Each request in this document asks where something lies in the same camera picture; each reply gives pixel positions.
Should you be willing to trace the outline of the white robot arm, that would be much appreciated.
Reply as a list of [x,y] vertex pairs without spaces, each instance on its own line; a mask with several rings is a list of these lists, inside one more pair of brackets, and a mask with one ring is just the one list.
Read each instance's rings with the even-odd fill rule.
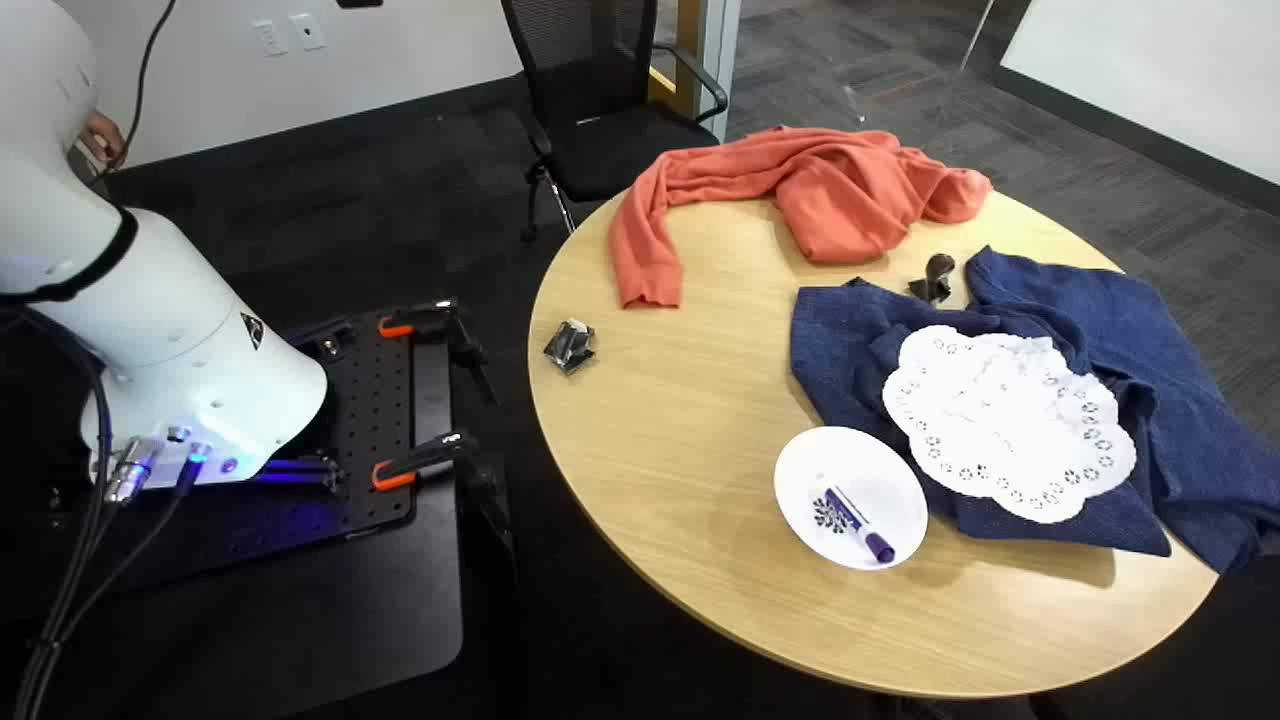
[[169,218],[76,175],[92,74],[54,0],[0,0],[0,291],[102,364],[108,462],[136,490],[172,490],[187,462],[198,485],[250,482],[316,420],[327,376]]

